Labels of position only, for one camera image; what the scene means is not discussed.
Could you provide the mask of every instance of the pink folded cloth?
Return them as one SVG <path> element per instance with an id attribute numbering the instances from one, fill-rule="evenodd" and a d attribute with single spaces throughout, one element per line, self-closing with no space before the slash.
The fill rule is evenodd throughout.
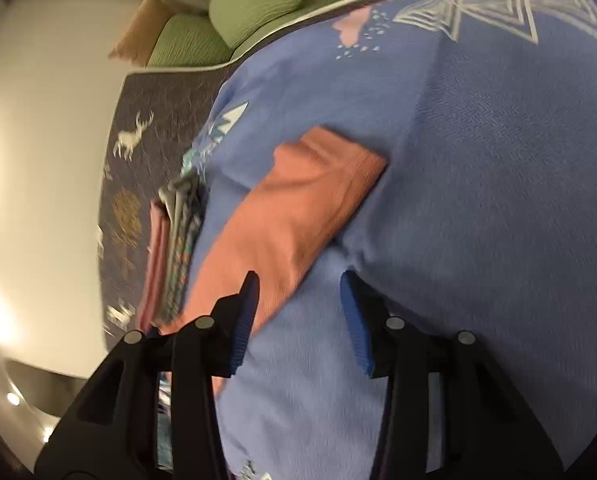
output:
<path id="1" fill-rule="evenodd" d="M 136 328 L 147 332 L 152 318 L 162 297 L 167 264 L 167 245 L 170 237 L 170 219 L 165 207 L 157 200 L 152 200 L 150 208 L 152 231 L 149 239 L 149 258 L 143 297 L 138 307 Z"/>
<path id="2" fill-rule="evenodd" d="M 259 330 L 294 293 L 385 165 L 381 156 L 320 126 L 276 148 L 272 171 L 227 221 L 181 316 L 161 332 L 177 332 L 209 314 L 216 300 L 240 290 L 249 270 L 261 282 L 252 332 Z M 219 385 L 214 382 L 215 391 Z"/>

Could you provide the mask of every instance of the ceiling light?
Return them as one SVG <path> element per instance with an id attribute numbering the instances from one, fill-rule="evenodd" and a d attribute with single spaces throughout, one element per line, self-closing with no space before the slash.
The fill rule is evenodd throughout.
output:
<path id="1" fill-rule="evenodd" d="M 13 405 L 18 406 L 21 403 L 21 397 L 12 392 L 7 394 L 7 400 L 9 400 Z"/>

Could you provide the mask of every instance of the metal screw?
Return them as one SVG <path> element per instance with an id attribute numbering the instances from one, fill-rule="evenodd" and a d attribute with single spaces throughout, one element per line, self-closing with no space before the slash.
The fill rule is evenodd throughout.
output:
<path id="1" fill-rule="evenodd" d="M 401 330 L 405 326 L 405 321 L 403 321 L 399 316 L 392 316 L 387 318 L 385 326 L 391 328 L 392 330 Z"/>
<path id="2" fill-rule="evenodd" d="M 464 330 L 463 332 L 459 332 L 459 343 L 462 345 L 471 345 L 476 342 L 477 338 L 471 332 Z"/>
<path id="3" fill-rule="evenodd" d="M 214 318 L 211 316 L 201 316 L 194 322 L 194 324 L 196 325 L 196 328 L 200 328 L 201 330 L 212 328 L 214 326 Z"/>
<path id="4" fill-rule="evenodd" d="M 143 339 L 143 332 L 140 332 L 139 330 L 132 330 L 132 332 L 128 332 L 125 335 L 123 341 L 125 341 L 125 343 L 128 345 L 135 345 L 141 339 Z"/>

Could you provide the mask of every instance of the white deer print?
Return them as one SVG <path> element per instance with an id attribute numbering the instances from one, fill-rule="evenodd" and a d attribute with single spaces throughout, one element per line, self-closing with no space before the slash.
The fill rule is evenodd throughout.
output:
<path id="1" fill-rule="evenodd" d="M 125 330 L 125 332 L 127 332 L 128 324 L 130 324 L 134 314 L 136 314 L 136 309 L 131 304 L 126 306 L 123 300 L 118 300 L 117 307 L 107 306 L 107 319 L 121 330 Z M 112 334 L 107 327 L 105 330 L 107 333 Z"/>
<path id="2" fill-rule="evenodd" d="M 152 124 L 154 120 L 154 112 L 150 110 L 149 112 L 149 121 L 139 121 L 138 118 L 140 117 L 140 111 L 136 112 L 136 130 L 133 132 L 119 132 L 118 133 L 118 140 L 116 144 L 114 144 L 114 149 L 112 153 L 114 156 L 122 155 L 125 160 L 130 159 L 132 160 L 132 155 L 134 153 L 134 148 L 136 148 L 143 137 L 143 132 L 147 129 L 147 127 Z"/>

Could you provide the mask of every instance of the dark patterned rug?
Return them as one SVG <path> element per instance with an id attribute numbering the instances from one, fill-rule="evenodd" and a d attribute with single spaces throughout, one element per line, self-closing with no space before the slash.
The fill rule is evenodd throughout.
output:
<path id="1" fill-rule="evenodd" d="M 360 0 L 285 28 L 248 54 L 292 30 L 376 1 Z M 108 140 L 99 211 L 99 275 L 108 348 L 134 326 L 147 267 L 150 200 L 178 175 L 182 156 L 208 117 L 220 86 L 243 59 L 207 72 L 135 73 L 125 79 Z"/>

